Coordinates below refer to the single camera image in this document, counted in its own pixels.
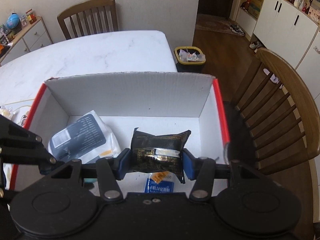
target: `jar with red lid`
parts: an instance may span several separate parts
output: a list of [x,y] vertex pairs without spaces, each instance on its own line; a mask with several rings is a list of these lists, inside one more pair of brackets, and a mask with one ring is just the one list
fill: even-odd
[[26,12],[26,15],[27,15],[27,19],[29,21],[30,24],[33,24],[37,19],[36,19],[36,16],[35,16],[35,13],[32,9],[28,10]]

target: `blue globe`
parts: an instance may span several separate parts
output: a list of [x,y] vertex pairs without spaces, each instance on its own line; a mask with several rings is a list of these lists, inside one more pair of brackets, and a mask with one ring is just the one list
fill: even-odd
[[18,14],[12,14],[9,16],[9,18],[7,20],[7,27],[9,29],[13,29],[14,27],[17,27],[19,22],[20,22],[20,19],[19,19]]

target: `rug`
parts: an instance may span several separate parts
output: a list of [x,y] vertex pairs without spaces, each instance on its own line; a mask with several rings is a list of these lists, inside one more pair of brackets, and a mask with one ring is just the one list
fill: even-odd
[[237,33],[232,32],[229,26],[234,22],[228,21],[225,18],[198,14],[196,20],[196,30],[212,31],[218,33],[229,33],[237,36],[241,36]]

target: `black plastic wrapper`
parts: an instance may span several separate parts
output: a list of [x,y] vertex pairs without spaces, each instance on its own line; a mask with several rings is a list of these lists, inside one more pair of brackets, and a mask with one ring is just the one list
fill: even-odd
[[182,149],[191,131],[179,134],[152,135],[134,129],[131,141],[131,170],[144,173],[170,171],[185,183]]

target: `white package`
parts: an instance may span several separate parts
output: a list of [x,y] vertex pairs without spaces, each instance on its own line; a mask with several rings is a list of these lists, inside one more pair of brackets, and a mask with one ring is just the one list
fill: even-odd
[[112,130],[94,110],[52,136],[48,151],[58,161],[80,159],[82,163],[95,163],[99,158],[121,153]]

